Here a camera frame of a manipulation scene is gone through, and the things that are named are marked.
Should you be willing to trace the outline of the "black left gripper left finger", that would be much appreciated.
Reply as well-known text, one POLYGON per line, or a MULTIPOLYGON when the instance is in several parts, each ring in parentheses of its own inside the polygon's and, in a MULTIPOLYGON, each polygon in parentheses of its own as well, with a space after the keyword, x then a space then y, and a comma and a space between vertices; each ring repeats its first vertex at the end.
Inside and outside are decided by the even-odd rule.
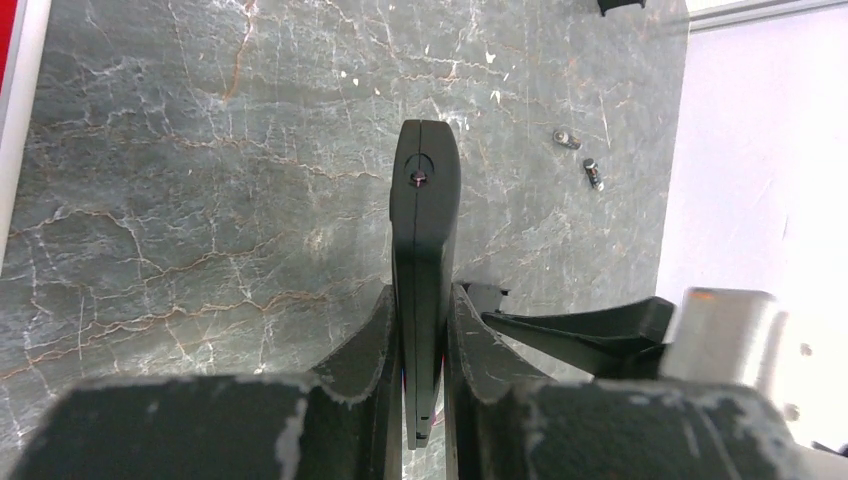
POLYGON ((311 370, 104 377, 40 423, 15 479, 398 479, 394 292, 311 370))

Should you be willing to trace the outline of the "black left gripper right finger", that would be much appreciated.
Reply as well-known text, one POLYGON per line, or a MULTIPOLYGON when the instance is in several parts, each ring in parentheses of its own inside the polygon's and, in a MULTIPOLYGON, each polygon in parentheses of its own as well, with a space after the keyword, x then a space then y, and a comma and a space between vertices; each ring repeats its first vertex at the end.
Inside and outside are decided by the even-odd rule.
POLYGON ((600 379, 489 327, 452 292, 451 479, 801 479, 777 410, 738 384, 600 379))

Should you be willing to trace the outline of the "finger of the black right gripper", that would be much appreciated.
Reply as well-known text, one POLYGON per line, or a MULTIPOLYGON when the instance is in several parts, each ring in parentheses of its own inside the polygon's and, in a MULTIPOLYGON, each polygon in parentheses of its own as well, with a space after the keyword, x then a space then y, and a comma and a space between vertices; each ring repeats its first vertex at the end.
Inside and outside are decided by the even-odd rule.
POLYGON ((675 306, 660 297, 582 313, 486 312, 494 330, 600 379, 657 379, 675 306))

